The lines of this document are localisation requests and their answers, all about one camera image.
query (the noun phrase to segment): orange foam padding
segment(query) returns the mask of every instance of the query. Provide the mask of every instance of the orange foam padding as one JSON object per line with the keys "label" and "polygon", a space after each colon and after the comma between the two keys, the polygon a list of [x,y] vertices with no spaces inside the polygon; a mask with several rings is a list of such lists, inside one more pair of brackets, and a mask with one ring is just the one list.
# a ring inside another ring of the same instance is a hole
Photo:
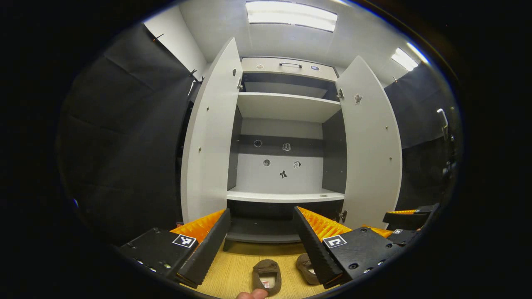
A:
{"label": "orange foam padding", "polygon": [[415,210],[405,210],[405,211],[391,211],[391,212],[386,212],[386,213],[391,213],[391,214],[404,214],[404,215],[413,215],[415,212]]}
{"label": "orange foam padding", "polygon": [[218,212],[214,212],[210,215],[201,217],[183,226],[177,227],[171,230],[171,232],[173,232],[174,234],[180,234],[196,238],[198,244],[201,244],[201,242],[203,242],[203,239],[205,239],[209,231],[211,231],[211,228],[214,226],[216,221],[218,221],[220,216],[222,216],[224,211],[225,210],[221,210]]}
{"label": "orange foam padding", "polygon": [[320,214],[316,214],[299,206],[297,208],[301,211],[305,219],[308,221],[308,223],[320,239],[320,242],[323,240],[323,238],[341,235],[348,231],[352,231],[351,228],[345,227],[340,223],[330,220],[329,218],[324,217]]}
{"label": "orange foam padding", "polygon": [[393,233],[392,230],[387,230],[387,229],[381,229],[381,228],[371,227],[371,226],[369,226],[369,225],[363,225],[363,226],[364,226],[364,227],[367,227],[367,228],[369,228],[369,229],[371,229],[372,231],[378,233],[379,235],[381,235],[381,236],[383,236],[383,237],[385,237],[385,238],[389,237],[389,236]]}

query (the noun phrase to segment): sticker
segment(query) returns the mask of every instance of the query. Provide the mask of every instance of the sticker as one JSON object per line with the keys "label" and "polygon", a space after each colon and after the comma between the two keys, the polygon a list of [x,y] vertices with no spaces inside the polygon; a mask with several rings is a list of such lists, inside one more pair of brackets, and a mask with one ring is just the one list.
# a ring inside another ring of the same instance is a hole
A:
{"label": "sticker", "polygon": [[340,235],[336,235],[336,236],[332,236],[332,237],[328,237],[328,238],[323,238],[323,242],[325,242],[325,244],[329,248],[333,248],[333,247],[337,247],[337,246],[340,246],[340,245],[347,244],[347,242]]}
{"label": "sticker", "polygon": [[179,235],[172,243],[177,244],[179,246],[186,247],[186,248],[191,248],[194,242],[196,242],[196,238],[185,236],[185,235]]}

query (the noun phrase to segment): brown slipper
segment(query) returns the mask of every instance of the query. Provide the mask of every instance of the brown slipper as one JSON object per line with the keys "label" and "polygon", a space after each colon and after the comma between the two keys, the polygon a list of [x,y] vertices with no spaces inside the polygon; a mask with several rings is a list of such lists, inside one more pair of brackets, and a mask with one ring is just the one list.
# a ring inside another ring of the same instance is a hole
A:
{"label": "brown slipper", "polygon": [[319,285],[318,277],[312,268],[308,254],[302,254],[297,258],[296,267],[301,271],[306,282],[311,285]]}
{"label": "brown slipper", "polygon": [[253,289],[261,288],[268,292],[268,296],[275,295],[281,290],[281,270],[277,262],[262,260],[253,267]]}

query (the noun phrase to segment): open cabinet door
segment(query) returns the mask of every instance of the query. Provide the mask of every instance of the open cabinet door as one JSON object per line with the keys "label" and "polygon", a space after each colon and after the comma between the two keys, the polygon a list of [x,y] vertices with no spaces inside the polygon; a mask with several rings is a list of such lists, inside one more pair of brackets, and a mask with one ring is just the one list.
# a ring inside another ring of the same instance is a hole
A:
{"label": "open cabinet door", "polygon": [[347,179],[343,223],[385,228],[397,204],[402,175],[399,129],[379,80],[357,56],[336,81],[345,122]]}
{"label": "open cabinet door", "polygon": [[181,166],[185,223],[226,208],[231,133],[242,65],[235,39],[211,64],[190,115]]}

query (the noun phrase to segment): fluorescent light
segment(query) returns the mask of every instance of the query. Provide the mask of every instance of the fluorescent light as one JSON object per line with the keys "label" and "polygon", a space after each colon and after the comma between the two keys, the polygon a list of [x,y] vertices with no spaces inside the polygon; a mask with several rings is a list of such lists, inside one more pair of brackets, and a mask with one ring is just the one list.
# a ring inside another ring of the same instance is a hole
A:
{"label": "fluorescent light", "polygon": [[410,50],[414,51],[414,53],[419,57],[419,59],[421,59],[421,61],[425,63],[429,63],[428,60],[425,58],[425,56],[421,54],[421,52],[418,49],[416,49],[416,47],[414,47],[410,43],[406,43],[406,45],[408,46],[408,48],[410,48]]}
{"label": "fluorescent light", "polygon": [[392,55],[392,60],[400,64],[409,72],[418,66],[417,62],[400,48],[395,50],[395,54]]}
{"label": "fluorescent light", "polygon": [[254,23],[295,24],[334,31],[338,15],[314,6],[280,1],[246,2],[247,19]]}

